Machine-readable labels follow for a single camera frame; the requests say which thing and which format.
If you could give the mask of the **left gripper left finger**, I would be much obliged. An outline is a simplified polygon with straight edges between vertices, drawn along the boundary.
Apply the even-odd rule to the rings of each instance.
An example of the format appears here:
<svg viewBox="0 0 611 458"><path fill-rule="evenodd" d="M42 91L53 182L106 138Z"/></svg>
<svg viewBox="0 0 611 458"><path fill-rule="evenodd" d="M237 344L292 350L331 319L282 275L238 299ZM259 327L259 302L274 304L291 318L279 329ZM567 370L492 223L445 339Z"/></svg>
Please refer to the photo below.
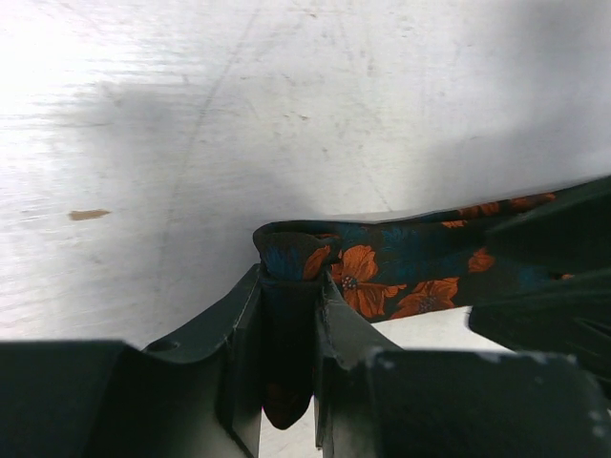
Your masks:
<svg viewBox="0 0 611 458"><path fill-rule="evenodd" d="M172 457L259 454L259 276L251 266L221 300L143 350L165 365L157 400Z"/></svg>

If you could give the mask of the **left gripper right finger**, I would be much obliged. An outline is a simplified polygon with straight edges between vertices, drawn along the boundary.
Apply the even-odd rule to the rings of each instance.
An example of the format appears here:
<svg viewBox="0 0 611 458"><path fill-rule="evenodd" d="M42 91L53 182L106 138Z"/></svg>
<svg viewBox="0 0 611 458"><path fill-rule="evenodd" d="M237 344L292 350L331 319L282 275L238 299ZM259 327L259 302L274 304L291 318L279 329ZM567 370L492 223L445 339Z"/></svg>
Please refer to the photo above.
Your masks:
<svg viewBox="0 0 611 458"><path fill-rule="evenodd" d="M367 358L394 350L344 300L329 272L321 277L314 315L315 442L322 451L374 451Z"/></svg>

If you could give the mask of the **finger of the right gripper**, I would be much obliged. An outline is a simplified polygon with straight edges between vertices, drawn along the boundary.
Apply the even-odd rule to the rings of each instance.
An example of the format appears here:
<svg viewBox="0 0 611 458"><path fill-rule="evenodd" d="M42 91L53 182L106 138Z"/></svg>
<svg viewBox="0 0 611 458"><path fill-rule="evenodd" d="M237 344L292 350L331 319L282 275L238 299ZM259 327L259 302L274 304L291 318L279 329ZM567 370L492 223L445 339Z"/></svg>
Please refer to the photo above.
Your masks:
<svg viewBox="0 0 611 458"><path fill-rule="evenodd" d="M540 286L472 308L470 329L517 351L573 355L610 379L610 179L567 189L492 229L490 251L554 274Z"/></svg>

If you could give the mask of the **black orange floral necktie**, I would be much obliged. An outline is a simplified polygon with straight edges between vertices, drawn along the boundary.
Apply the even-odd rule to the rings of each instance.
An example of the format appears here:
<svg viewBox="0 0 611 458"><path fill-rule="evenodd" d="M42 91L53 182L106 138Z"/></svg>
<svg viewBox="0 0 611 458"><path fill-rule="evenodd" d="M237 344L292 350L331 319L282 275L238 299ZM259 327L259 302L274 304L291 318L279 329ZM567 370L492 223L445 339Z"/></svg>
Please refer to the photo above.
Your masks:
<svg viewBox="0 0 611 458"><path fill-rule="evenodd" d="M489 229L551 202L551 193L378 223L296 220L264 225L260 255L266 361L263 411L295 424L313 393L313 313L325 280L371 323L470 306L555 278L492 255Z"/></svg>

